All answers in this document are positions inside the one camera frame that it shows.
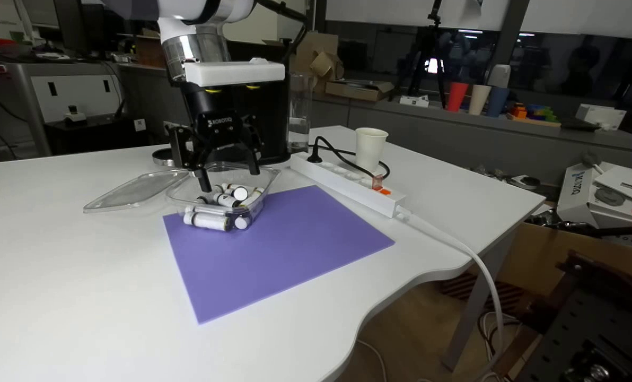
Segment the red cup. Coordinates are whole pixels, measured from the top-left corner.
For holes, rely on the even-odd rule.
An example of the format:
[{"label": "red cup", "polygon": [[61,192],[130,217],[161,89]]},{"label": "red cup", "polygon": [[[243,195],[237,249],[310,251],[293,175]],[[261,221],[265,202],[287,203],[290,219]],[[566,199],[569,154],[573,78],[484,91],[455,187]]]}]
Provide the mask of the red cup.
[{"label": "red cup", "polygon": [[468,89],[468,83],[449,83],[449,95],[445,101],[445,110],[449,110],[449,113],[459,110],[466,89]]}]

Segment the white cup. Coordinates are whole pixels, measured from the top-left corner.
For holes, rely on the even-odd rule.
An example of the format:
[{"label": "white cup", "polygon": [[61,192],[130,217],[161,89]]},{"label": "white cup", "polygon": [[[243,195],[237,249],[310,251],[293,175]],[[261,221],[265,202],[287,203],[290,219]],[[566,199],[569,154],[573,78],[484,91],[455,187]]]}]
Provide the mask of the white cup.
[{"label": "white cup", "polygon": [[357,166],[375,172],[381,159],[384,141],[387,132],[375,126],[358,126],[357,129]]},{"label": "white cup", "polygon": [[488,84],[472,84],[471,87],[471,99],[468,99],[468,115],[482,115],[488,95],[490,95],[490,87]]}]

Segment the purple mat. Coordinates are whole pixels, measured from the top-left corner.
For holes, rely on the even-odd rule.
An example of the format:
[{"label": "purple mat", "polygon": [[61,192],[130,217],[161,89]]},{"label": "purple mat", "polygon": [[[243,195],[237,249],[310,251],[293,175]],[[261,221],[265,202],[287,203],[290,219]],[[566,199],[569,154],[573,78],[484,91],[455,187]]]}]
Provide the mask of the purple mat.
[{"label": "purple mat", "polygon": [[392,243],[318,187],[267,195],[248,230],[203,230],[165,217],[196,323],[249,306]]}]

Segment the white table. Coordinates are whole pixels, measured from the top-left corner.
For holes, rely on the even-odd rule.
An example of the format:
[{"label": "white table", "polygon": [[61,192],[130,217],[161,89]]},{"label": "white table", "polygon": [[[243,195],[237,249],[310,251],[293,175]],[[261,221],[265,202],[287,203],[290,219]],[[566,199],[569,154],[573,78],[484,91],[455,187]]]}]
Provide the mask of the white table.
[{"label": "white table", "polygon": [[[319,129],[350,146],[341,126]],[[360,325],[468,259],[351,202],[397,243],[219,321],[196,325],[164,210],[83,215],[148,172],[154,149],[0,163],[0,382],[300,382],[337,376]],[[387,146],[389,182],[438,227],[484,251],[540,197]],[[273,189],[310,184],[281,172]]]}]

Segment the power strip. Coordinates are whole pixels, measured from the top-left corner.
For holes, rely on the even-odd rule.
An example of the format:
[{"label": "power strip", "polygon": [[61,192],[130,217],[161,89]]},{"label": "power strip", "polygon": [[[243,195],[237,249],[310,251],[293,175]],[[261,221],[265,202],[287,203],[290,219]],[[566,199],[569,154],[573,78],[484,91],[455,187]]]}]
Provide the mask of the power strip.
[{"label": "power strip", "polygon": [[308,162],[308,152],[294,152],[290,156],[290,170],[389,219],[397,215],[397,206],[403,199],[400,192],[387,187],[373,189],[370,177],[358,170],[330,162],[311,163]]}]

